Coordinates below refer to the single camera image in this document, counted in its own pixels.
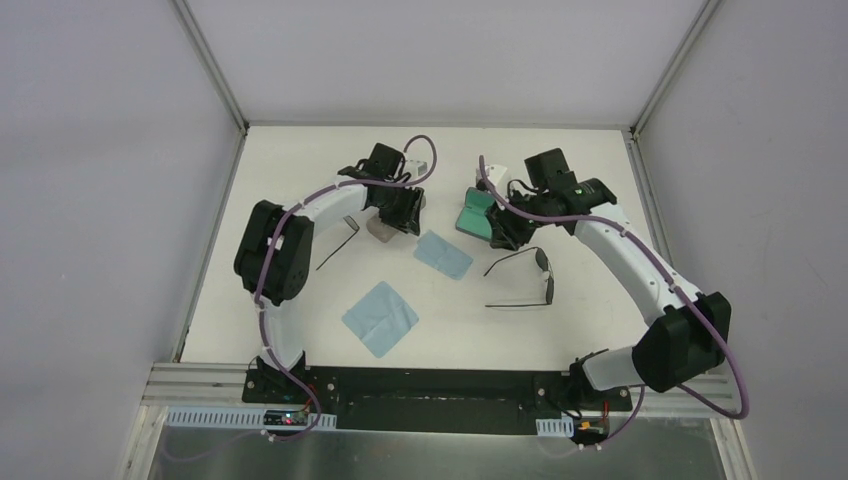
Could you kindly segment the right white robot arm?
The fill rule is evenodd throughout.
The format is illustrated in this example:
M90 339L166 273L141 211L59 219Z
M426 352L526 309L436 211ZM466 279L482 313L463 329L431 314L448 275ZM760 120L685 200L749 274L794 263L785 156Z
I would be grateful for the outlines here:
M528 193L499 190L478 161L478 184L495 199L486 212L495 249L516 250L536 230L563 228L593 252L625 291L647 326L632 346L590 353L569 368L569 400L595 408L608 391L645 386L662 393L728 360L731 305L683 278L642 241L617 197L596 178L580 181L556 148L525 161Z

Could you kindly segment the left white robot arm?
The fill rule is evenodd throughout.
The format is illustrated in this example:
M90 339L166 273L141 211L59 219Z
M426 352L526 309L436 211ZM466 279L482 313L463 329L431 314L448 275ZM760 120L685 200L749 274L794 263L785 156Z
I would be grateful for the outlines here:
M243 401L288 405L317 398L305 374L307 315L298 298L315 269L315 238L368 209L383 224L419 235L421 184L432 171L414 169L404 151L378 143L367 158L340 169L328 185L300 201L255 204L234 259L235 274L257 309L262 347L247 371Z

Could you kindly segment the blue-green glasses case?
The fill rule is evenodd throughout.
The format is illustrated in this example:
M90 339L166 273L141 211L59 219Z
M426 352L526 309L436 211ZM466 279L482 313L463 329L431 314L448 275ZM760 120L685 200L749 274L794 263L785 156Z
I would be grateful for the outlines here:
M465 192L464 205L455 222L455 228L466 235L489 242L492 227L486 218L487 210L495 203L485 191L469 187Z

